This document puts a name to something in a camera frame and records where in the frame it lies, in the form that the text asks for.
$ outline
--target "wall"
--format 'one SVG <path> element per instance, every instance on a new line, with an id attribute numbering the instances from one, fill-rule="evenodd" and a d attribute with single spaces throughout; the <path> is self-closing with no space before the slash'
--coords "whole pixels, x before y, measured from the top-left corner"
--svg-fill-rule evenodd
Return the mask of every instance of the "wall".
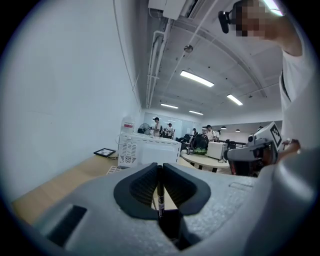
<path id="1" fill-rule="evenodd" d="M 206 114 L 203 125 L 232 125 L 246 123 L 272 122 L 282 120 L 280 95 L 272 98 L 252 98 L 242 106 L 227 101 Z"/>
<path id="2" fill-rule="evenodd" d="M 224 132 L 224 131 L 221 131 L 219 139 L 221 141 L 230 140 L 230 141 L 234 141 L 234 142 L 247 143 L 248 137 L 250 135 L 251 134 L 247 133 L 247 132 Z"/>
<path id="3" fill-rule="evenodd" d="M 172 110 L 166 110 L 164 108 L 169 109 L 168 107 L 162 106 L 160 108 L 151 107 L 149 109 L 145 109 L 144 111 L 146 113 L 182 119 L 182 120 L 191 121 L 191 122 L 195 122 L 195 123 L 202 123 L 203 122 L 203 119 L 199 115 L 196 115 L 196 114 L 191 115 L 191 114 L 181 113 L 179 109 L 172 108 Z"/>
<path id="4" fill-rule="evenodd" d="M 0 72 L 1 178 L 11 201 L 98 149 L 116 149 L 122 118 L 141 118 L 112 1 L 41 3 Z"/>

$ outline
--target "desk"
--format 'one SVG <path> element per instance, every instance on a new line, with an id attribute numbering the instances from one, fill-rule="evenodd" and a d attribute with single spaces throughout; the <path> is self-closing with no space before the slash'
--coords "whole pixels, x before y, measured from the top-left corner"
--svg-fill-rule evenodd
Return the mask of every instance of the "desk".
<path id="1" fill-rule="evenodd" d="M 214 173 L 217 172 L 218 168 L 228 168 L 229 163 L 227 162 L 218 162 L 217 159 L 208 157 L 206 155 L 200 155 L 200 154 L 187 154 L 186 150 L 182 150 L 180 153 L 180 156 L 185 159 L 186 161 L 190 162 L 193 166 L 195 164 L 199 165 L 199 169 L 202 170 L 203 166 L 207 166 L 212 168 L 212 171 Z"/>
<path id="2" fill-rule="evenodd" d="M 181 157 L 179 157 L 178 164 L 194 168 Z M 13 210 L 19 218 L 32 224 L 45 210 L 75 188 L 87 181 L 106 175 L 111 166 L 117 165 L 118 160 L 94 155 L 12 202 Z"/>

